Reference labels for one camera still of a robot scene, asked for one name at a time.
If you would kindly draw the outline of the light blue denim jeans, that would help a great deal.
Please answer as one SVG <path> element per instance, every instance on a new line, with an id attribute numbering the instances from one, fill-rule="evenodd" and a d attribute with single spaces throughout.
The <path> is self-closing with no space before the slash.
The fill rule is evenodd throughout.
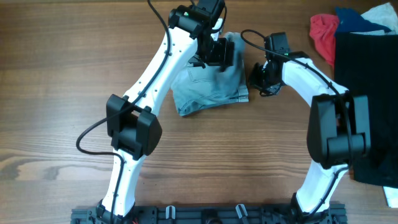
<path id="1" fill-rule="evenodd" d="M 208 108 L 249 101 L 244 72 L 245 43 L 237 32 L 224 35 L 234 43 L 233 64 L 221 71 L 220 67 L 186 67 L 171 85 L 177 113 L 188 116 Z"/>

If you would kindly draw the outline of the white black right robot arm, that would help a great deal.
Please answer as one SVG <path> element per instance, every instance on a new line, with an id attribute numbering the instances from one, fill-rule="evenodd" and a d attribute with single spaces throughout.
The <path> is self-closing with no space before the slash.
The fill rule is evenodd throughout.
<path id="1" fill-rule="evenodd" d="M 282 87 L 295 90 L 309 105 L 307 149 L 312 158 L 303 185 L 292 197 L 297 218 L 323 215 L 341 178 L 355 159 L 370 150 L 368 98 L 322 73 L 304 52 L 291 51 L 284 32 L 262 36 L 266 62 L 255 64 L 249 83 L 261 96 Z"/>

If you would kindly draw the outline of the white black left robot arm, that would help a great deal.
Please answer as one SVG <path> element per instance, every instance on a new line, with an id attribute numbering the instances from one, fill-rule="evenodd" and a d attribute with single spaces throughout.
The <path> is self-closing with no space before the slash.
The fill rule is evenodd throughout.
<path id="1" fill-rule="evenodd" d="M 114 164 L 108 192 L 96 209 L 104 223 L 123 223 L 135 205 L 145 158 L 157 147 L 162 128 L 158 115 L 172 82 L 186 66 L 225 70 L 233 64 L 234 44 L 218 36 L 226 19 L 224 1 L 198 1 L 172 9 L 154 58 L 123 96 L 106 103 L 106 125 Z"/>

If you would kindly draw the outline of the red cloth garment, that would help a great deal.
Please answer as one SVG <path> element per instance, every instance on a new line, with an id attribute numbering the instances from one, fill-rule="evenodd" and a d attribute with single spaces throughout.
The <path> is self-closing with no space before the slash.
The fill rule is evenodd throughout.
<path id="1" fill-rule="evenodd" d="M 317 14 L 310 18 L 309 36 L 314 41 L 317 52 L 332 67 L 335 65 L 335 32 L 339 23 L 338 16 L 331 14 Z"/>

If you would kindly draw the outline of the dark blue cloth garment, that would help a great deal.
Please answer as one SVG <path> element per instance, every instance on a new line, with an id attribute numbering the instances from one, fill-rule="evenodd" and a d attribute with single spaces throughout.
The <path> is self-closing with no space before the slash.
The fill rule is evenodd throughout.
<path id="1" fill-rule="evenodd" d="M 336 29 L 336 33 L 372 32 L 377 30 L 383 30 L 384 32 L 391 31 L 391 29 L 386 26 L 364 19 L 354 9 L 335 7 L 335 12 L 340 22 Z"/>

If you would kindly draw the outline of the black cloth garment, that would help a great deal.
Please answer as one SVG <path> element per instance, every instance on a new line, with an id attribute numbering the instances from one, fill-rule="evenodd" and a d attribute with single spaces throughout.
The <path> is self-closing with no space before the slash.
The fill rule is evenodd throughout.
<path id="1" fill-rule="evenodd" d="M 358 182 L 397 187 L 397 36 L 339 32 L 335 82 L 366 95 L 371 149 L 354 163 Z"/>

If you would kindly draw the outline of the white cloth garment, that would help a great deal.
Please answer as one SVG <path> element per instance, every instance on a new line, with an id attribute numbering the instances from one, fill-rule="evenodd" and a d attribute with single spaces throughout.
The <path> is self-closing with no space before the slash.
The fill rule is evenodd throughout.
<path id="1" fill-rule="evenodd" d="M 397 13 L 391 3 L 387 2 L 373 7 L 361 15 L 369 22 L 388 27 L 391 31 L 374 30 L 368 32 L 354 32 L 359 35 L 397 35 Z"/>

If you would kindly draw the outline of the white paper sheet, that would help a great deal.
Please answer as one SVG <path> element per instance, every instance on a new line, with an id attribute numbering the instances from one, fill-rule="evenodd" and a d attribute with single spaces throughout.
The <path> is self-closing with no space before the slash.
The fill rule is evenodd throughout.
<path id="1" fill-rule="evenodd" d="M 398 189 L 392 187 L 383 187 L 386 202 L 390 208 L 398 208 Z"/>

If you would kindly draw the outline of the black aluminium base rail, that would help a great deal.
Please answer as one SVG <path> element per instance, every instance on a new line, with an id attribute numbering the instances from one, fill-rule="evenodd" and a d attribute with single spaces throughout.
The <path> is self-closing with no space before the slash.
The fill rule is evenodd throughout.
<path id="1" fill-rule="evenodd" d="M 347 224 L 344 204 L 331 204 L 329 210 L 323 212 L 324 217 L 314 215 L 305 223 Z M 263 206 L 234 207 L 150 207 L 136 206 L 127 214 L 113 218 L 113 223 L 302 223 L 294 222 L 295 211 L 288 204 Z M 97 207 L 73 209 L 72 224 L 77 223 L 109 223 L 110 212 Z"/>

